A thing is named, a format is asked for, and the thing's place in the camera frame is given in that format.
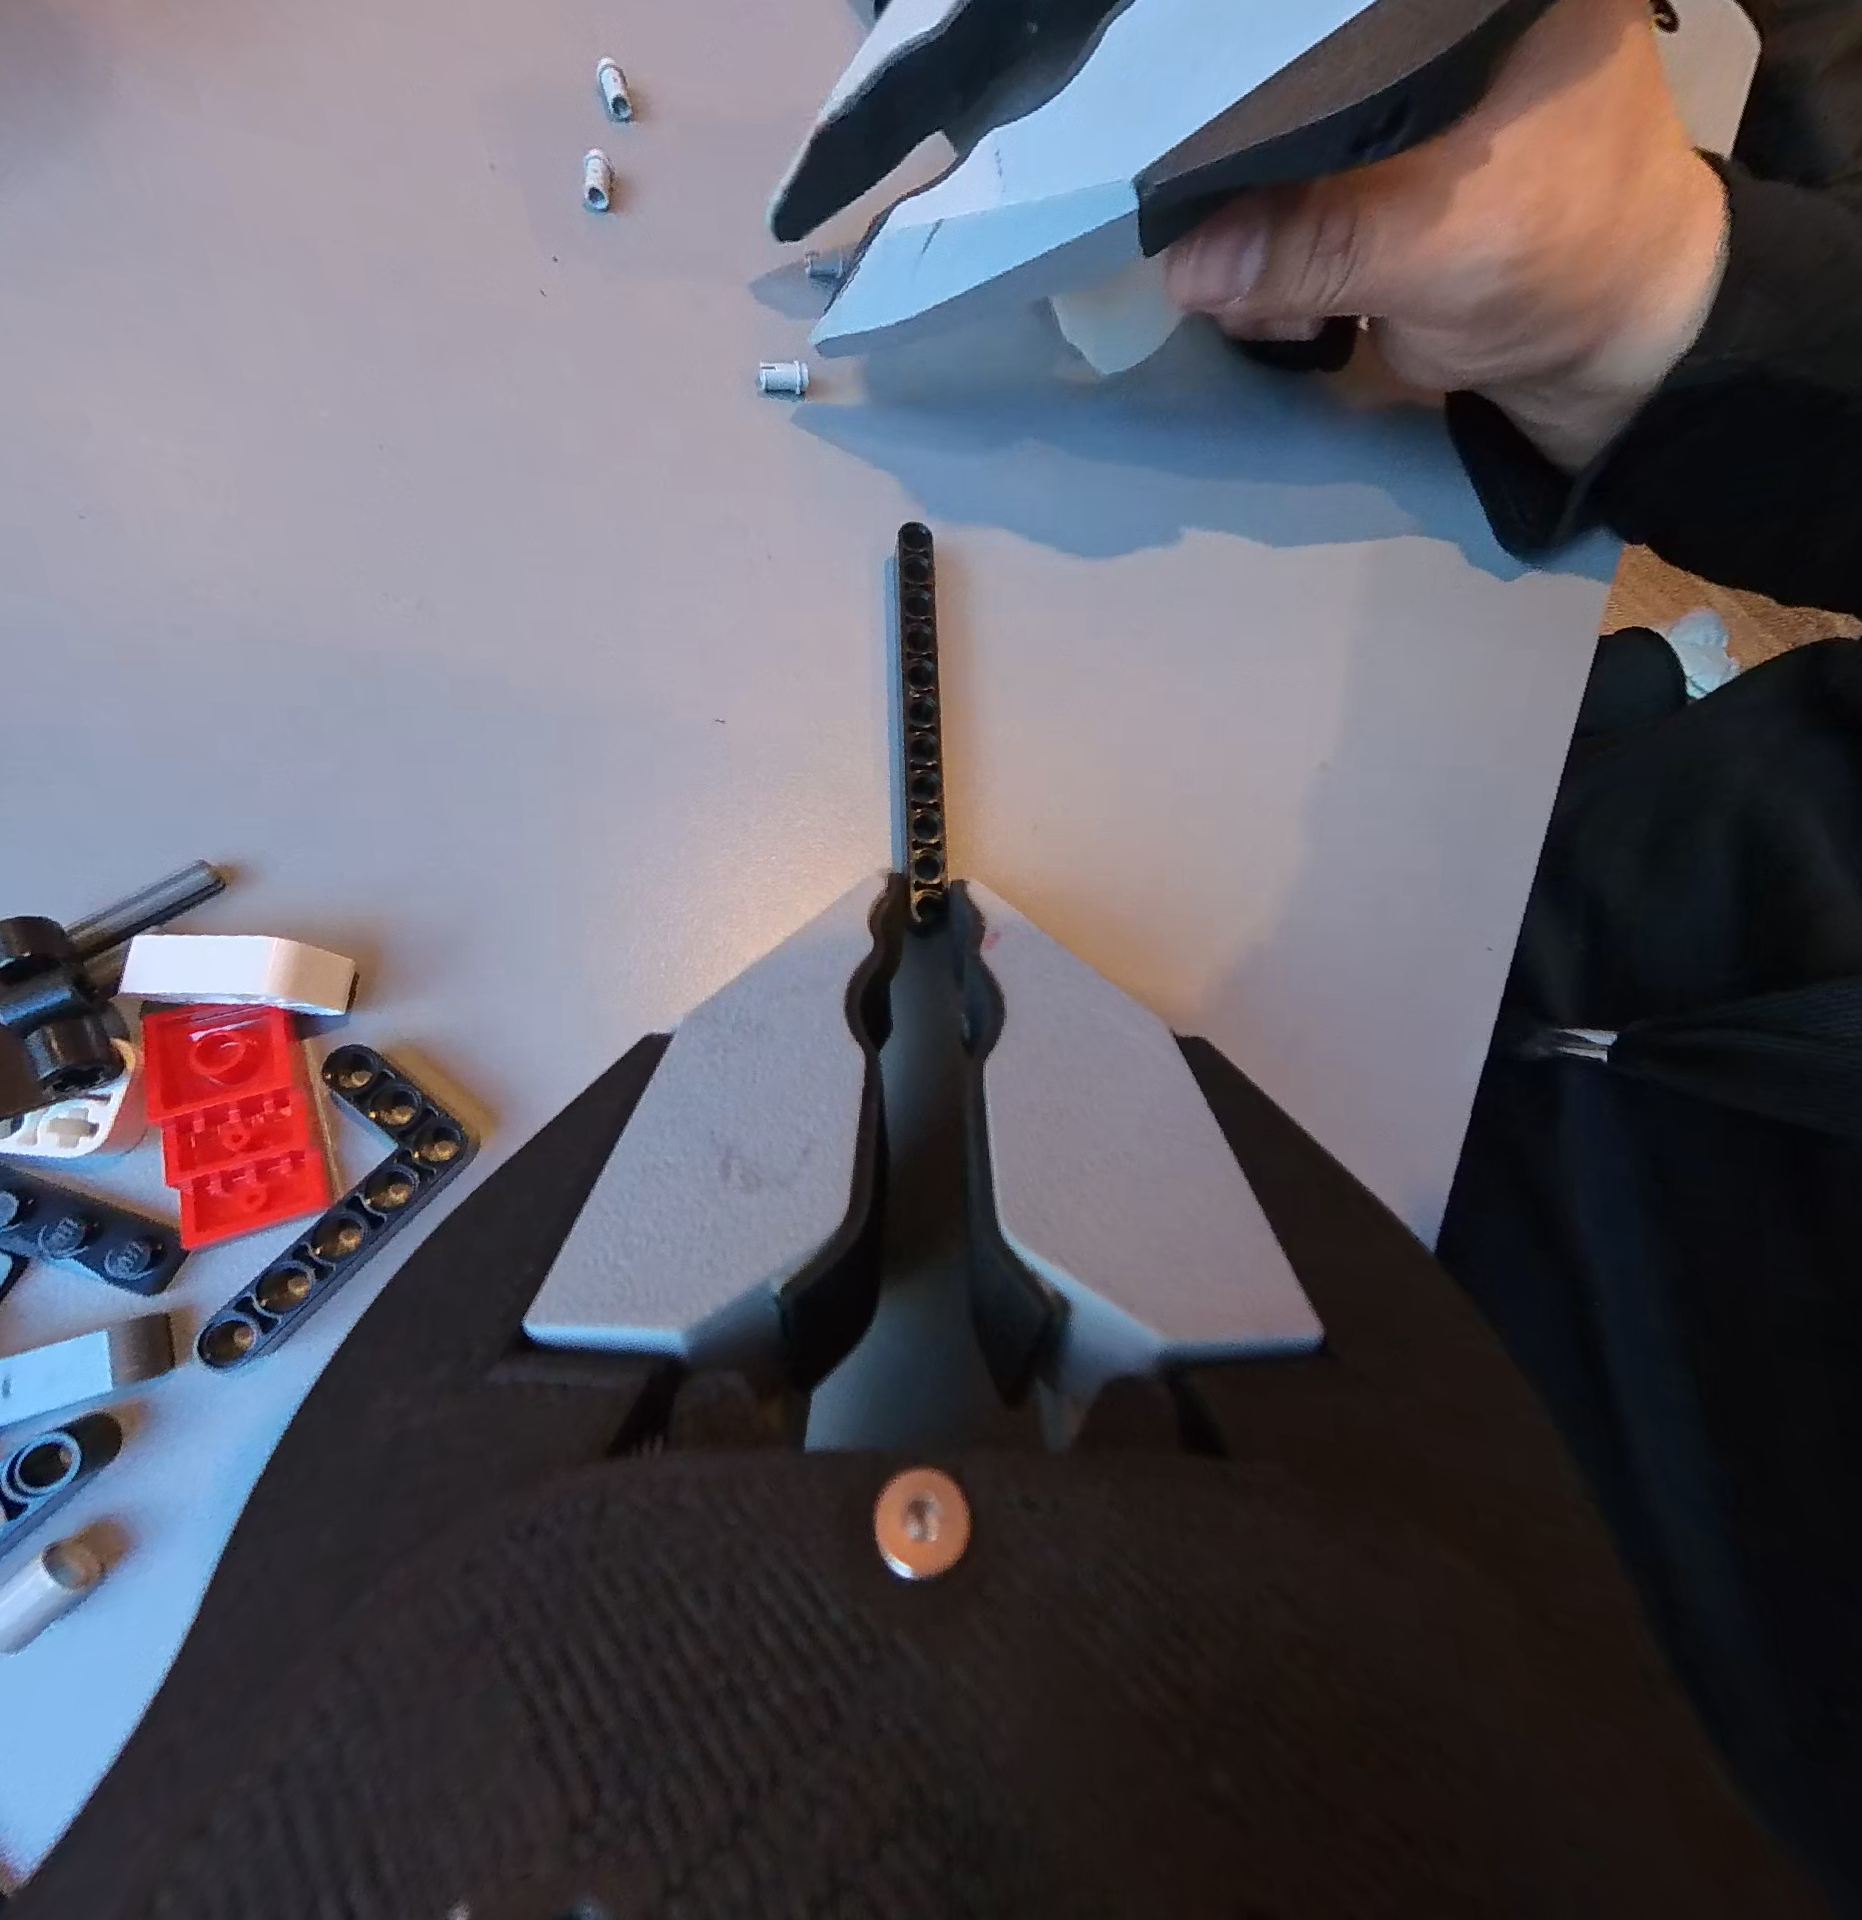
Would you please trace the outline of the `long black toy beam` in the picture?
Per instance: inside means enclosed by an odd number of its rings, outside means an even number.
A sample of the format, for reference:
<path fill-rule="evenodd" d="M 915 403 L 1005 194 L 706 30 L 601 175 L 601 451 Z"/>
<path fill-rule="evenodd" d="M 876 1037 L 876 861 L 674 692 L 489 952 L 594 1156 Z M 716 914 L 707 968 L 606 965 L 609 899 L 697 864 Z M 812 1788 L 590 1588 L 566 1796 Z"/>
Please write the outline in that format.
<path fill-rule="evenodd" d="M 929 931 L 947 913 L 947 819 L 938 553 L 922 521 L 895 531 L 894 589 L 895 872 L 910 924 Z"/>

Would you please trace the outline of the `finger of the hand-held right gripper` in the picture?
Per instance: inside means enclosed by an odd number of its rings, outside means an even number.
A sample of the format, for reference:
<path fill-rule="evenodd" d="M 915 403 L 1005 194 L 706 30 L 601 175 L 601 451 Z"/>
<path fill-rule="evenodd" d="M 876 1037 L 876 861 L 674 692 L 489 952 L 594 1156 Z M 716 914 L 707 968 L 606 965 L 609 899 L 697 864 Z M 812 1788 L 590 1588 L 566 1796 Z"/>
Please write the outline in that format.
<path fill-rule="evenodd" d="M 815 325 L 821 357 L 891 350 L 1118 277 L 1143 175 L 1368 5 L 1143 2 L 1070 80 L 895 203 Z"/>
<path fill-rule="evenodd" d="M 1054 100 L 1124 2 L 894 2 L 838 77 L 769 203 L 794 245 L 885 180 L 924 139 L 960 159 Z"/>

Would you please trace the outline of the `pile of toy building pieces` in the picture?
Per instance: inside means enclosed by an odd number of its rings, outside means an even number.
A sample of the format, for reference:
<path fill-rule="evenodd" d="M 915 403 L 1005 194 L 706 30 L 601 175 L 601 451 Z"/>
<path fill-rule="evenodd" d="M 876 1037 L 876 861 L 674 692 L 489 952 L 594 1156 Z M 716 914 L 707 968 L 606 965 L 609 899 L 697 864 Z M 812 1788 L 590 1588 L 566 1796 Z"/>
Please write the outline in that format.
<path fill-rule="evenodd" d="M 192 864 L 75 924 L 0 919 L 0 1304 L 27 1268 L 162 1302 L 191 1254 L 295 1227 L 194 1337 L 275 1354 L 471 1162 L 476 1140 L 374 1047 L 321 1064 L 357 967 L 275 935 L 176 935 L 225 891 Z"/>

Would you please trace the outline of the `person's dark clothing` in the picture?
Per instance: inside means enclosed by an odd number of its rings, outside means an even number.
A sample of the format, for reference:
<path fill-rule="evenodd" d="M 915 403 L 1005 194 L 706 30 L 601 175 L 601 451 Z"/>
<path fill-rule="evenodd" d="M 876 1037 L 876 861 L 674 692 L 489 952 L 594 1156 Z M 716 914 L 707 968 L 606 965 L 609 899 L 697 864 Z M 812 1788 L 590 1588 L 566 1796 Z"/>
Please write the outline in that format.
<path fill-rule="evenodd" d="M 1862 1916 L 1862 636 L 1598 647 L 1437 1243 Z"/>

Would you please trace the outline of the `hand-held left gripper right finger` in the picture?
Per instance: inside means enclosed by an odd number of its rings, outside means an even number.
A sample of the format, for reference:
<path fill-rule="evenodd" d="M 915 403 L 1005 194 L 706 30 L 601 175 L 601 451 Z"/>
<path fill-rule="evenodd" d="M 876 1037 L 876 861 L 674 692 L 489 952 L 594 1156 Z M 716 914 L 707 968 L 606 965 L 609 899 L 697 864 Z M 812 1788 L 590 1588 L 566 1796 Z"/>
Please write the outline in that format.
<path fill-rule="evenodd" d="M 1318 1354 L 1321 1320 L 1180 1037 L 980 882 L 951 886 L 947 924 L 969 1299 L 1001 1400 Z"/>

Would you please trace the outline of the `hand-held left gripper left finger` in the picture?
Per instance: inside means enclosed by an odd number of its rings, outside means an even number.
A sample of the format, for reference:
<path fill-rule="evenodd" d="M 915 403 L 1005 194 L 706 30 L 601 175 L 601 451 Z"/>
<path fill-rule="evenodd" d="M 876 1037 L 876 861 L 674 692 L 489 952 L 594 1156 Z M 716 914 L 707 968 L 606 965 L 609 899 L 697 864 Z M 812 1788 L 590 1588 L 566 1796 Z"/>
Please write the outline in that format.
<path fill-rule="evenodd" d="M 906 882 L 861 881 L 668 1037 L 531 1310 L 561 1354 L 818 1386 L 878 1304 Z"/>

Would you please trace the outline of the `person's right hand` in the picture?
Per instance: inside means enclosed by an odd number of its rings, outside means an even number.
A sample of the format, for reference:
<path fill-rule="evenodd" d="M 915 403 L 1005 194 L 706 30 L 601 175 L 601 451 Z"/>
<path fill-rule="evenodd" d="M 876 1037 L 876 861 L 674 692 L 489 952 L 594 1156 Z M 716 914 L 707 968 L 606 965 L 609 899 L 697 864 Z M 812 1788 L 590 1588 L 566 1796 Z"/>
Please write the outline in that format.
<path fill-rule="evenodd" d="M 1726 257 L 1728 194 L 1689 146 L 1647 14 L 1553 5 L 1456 129 L 1233 201 L 1164 277 L 1239 341 L 1363 318 L 1407 385 L 1485 397 L 1577 474 L 1694 346 Z"/>

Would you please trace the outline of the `grey desk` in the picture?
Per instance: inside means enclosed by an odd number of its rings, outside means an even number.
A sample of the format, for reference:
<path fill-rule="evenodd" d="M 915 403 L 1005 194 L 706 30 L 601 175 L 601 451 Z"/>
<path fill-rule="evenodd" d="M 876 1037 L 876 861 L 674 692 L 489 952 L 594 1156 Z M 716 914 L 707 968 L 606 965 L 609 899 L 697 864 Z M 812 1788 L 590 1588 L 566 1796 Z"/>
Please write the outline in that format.
<path fill-rule="evenodd" d="M 760 397 L 859 35 L 0 5 L 0 918 L 226 864 L 489 1170 L 887 864 L 922 519 L 960 872 L 1436 1236 L 1615 546 L 1508 559 L 1372 350 L 1102 383 L 1024 308 Z"/>

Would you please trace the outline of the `person's right forearm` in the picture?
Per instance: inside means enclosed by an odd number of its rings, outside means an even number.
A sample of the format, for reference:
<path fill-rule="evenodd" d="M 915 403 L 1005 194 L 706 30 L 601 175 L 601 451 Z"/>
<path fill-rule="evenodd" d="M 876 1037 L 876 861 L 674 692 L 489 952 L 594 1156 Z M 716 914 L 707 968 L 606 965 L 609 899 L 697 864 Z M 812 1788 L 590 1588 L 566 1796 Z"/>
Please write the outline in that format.
<path fill-rule="evenodd" d="M 1446 399 L 1497 543 L 1609 531 L 1715 588 L 1862 624 L 1862 2 L 1752 5 L 1760 61 L 1728 263 L 1694 347 L 1566 475 L 1485 397 Z"/>

